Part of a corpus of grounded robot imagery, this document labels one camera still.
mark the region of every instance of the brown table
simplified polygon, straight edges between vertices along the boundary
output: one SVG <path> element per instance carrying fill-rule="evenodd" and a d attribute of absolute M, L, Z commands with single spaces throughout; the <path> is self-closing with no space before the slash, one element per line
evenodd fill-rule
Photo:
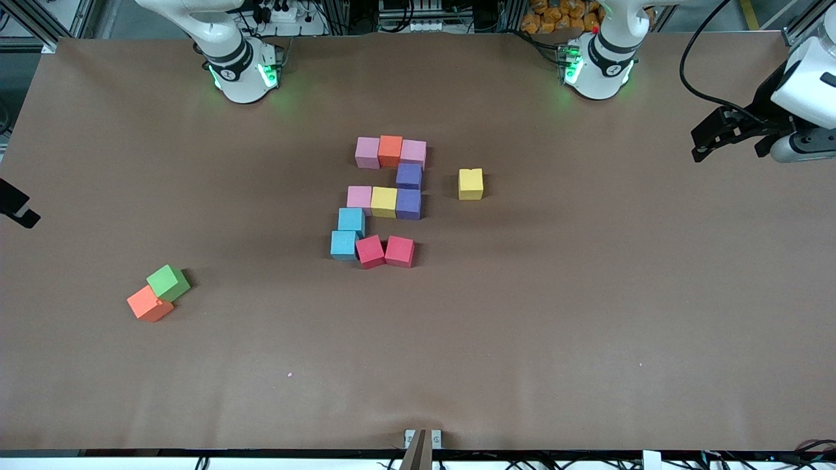
<path fill-rule="evenodd" d="M 691 160 L 713 105 L 652 35 L 591 102 L 513 37 L 301 39 L 235 105 L 188 41 L 65 41 L 3 163 L 0 447 L 789 449 L 836 434 L 836 163 Z M 747 103 L 777 33 L 706 34 L 694 85 Z M 430 142 L 417 267 L 329 259 L 358 135 Z M 451 197 L 458 168 L 487 198 Z M 157 324 L 125 298 L 196 287 Z"/>

